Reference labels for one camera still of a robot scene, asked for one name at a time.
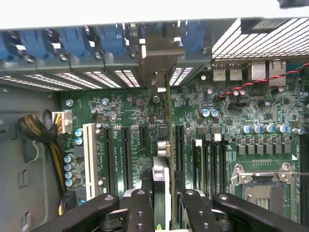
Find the motherboard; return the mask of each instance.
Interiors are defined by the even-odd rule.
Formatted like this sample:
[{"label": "motherboard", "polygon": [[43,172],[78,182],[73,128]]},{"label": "motherboard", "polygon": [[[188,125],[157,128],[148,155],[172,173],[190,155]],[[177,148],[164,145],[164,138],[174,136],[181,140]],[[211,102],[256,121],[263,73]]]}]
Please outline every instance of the motherboard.
[{"label": "motherboard", "polygon": [[247,87],[223,98],[241,82],[197,75],[171,89],[172,131],[167,99],[150,89],[63,92],[62,110],[73,120],[73,133],[65,135],[66,185],[79,203],[105,192],[122,198],[141,187],[141,175],[160,153],[158,141],[172,134],[175,171],[183,173],[187,189],[210,199],[230,192],[299,221],[299,135],[309,118],[305,82],[293,74],[285,87]]}]

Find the blue retention clip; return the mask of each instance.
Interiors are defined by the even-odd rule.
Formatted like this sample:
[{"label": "blue retention clip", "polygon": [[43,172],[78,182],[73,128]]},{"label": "blue retention clip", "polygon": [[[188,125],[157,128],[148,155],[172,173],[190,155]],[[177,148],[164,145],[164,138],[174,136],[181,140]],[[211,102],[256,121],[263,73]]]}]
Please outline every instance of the blue retention clip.
[{"label": "blue retention clip", "polygon": [[91,46],[84,27],[59,29],[64,49],[79,58],[91,55]]},{"label": "blue retention clip", "polygon": [[187,54],[200,51],[204,45],[205,23],[202,21],[180,22],[180,27],[183,29],[182,44],[185,47]]},{"label": "blue retention clip", "polygon": [[0,59],[8,62],[19,60],[17,39],[7,31],[0,32]]},{"label": "blue retention clip", "polygon": [[19,36],[29,55],[42,60],[55,57],[54,47],[48,41],[45,30],[22,30],[19,32]]},{"label": "blue retention clip", "polygon": [[102,48],[113,56],[122,56],[126,53],[125,31],[122,24],[100,26],[99,36]]}]

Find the white connector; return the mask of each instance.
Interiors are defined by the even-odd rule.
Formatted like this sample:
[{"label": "white connector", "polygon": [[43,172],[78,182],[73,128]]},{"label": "white connector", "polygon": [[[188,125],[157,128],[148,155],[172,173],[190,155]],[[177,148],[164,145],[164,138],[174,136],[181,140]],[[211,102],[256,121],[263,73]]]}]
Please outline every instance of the white connector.
[{"label": "white connector", "polygon": [[54,121],[56,115],[61,114],[62,132],[61,134],[72,132],[72,111],[52,112],[52,120]]},{"label": "white connector", "polygon": [[86,200],[98,196],[98,158],[95,123],[83,124]]}]

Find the power connector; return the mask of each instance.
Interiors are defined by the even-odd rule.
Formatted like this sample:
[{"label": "power connector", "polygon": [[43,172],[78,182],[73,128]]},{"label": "power connector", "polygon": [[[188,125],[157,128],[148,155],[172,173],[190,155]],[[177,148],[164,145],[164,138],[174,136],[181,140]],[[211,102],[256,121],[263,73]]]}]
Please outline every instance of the power connector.
[{"label": "power connector", "polygon": [[63,111],[63,112],[52,112],[52,120],[54,121],[55,117],[61,114],[62,120],[62,134],[72,132],[72,111]]}]

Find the white pci slot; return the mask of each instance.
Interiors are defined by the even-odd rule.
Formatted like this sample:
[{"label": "white pci slot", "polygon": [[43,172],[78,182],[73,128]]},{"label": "white pci slot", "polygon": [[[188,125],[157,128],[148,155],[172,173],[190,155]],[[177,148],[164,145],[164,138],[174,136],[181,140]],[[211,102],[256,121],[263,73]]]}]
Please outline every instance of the white pci slot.
[{"label": "white pci slot", "polygon": [[98,160],[95,129],[96,125],[94,123],[83,124],[87,201],[98,196]]}]

